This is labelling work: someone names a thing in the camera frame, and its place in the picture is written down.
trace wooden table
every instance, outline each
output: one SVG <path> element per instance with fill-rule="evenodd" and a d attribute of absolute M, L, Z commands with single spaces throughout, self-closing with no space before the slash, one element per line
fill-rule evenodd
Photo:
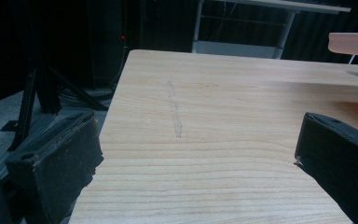
<path fill-rule="evenodd" d="M 293 165 L 307 111 L 358 128 L 358 66 L 132 51 L 71 223 L 351 223 Z"/>

